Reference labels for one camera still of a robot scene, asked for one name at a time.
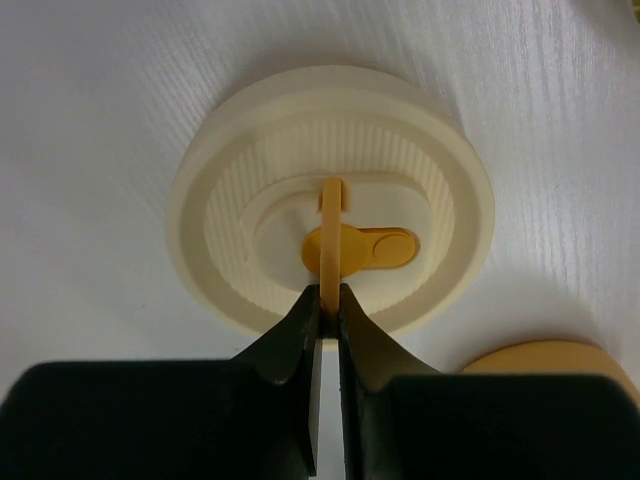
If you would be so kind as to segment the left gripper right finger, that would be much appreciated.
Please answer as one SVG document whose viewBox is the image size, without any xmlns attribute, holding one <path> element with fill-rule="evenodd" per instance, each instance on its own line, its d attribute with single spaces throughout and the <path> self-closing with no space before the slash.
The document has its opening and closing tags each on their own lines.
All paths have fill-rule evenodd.
<svg viewBox="0 0 640 480">
<path fill-rule="evenodd" d="M 635 479 L 639 410 L 603 375 L 444 374 L 340 289 L 350 479 Z"/>
</svg>

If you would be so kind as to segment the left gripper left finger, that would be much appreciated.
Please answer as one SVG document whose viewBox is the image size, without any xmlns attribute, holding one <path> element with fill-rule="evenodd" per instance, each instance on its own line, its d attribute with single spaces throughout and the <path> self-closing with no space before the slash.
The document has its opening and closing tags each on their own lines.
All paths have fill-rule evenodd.
<svg viewBox="0 0 640 480">
<path fill-rule="evenodd" d="M 5 479 L 308 479 L 320 297 L 226 360 L 48 362 L 1 404 Z"/>
</svg>

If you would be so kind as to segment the cream lid orange handle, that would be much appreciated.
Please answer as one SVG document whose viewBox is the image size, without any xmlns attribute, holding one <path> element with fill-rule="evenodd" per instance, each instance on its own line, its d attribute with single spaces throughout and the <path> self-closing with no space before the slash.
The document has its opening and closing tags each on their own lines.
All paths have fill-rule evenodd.
<svg viewBox="0 0 640 480">
<path fill-rule="evenodd" d="M 439 102 L 395 76 L 315 66 L 210 113 L 170 189 L 169 256 L 193 298 L 261 334 L 347 283 L 390 333 L 459 297 L 495 226 L 485 168 Z"/>
</svg>

